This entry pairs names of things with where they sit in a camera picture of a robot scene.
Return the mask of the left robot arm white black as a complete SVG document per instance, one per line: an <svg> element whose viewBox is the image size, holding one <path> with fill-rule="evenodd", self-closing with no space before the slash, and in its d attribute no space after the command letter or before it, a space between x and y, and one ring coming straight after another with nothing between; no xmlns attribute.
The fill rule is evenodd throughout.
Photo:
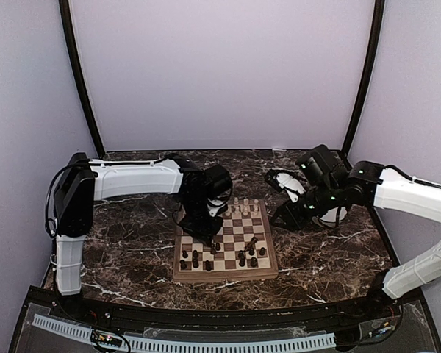
<svg viewBox="0 0 441 353"><path fill-rule="evenodd" d="M168 154L158 160L104 161L75 153L53 177L44 210L45 230L55 242L54 286L61 310L74 321L89 314L82 290L85 238L93 226L93 204L118 196L166 194L184 210L178 227L210 245L223 225L224 193L232 181L221 165L199 168L191 159Z"/></svg>

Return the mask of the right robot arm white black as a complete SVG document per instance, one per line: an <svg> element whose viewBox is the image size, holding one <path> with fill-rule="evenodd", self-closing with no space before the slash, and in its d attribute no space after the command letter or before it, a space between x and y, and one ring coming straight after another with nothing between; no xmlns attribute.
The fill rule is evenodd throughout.
<svg viewBox="0 0 441 353"><path fill-rule="evenodd" d="M270 186L289 196L270 219L278 227L300 230L311 220L337 227L354 205L397 210L441 223L441 185L409 176L394 165L362 161L348 171L308 160L300 169L309 188L291 171L273 169L265 176ZM378 318L390 301L439 277L441 240L403 265L378 273L360 312L368 319Z"/></svg>

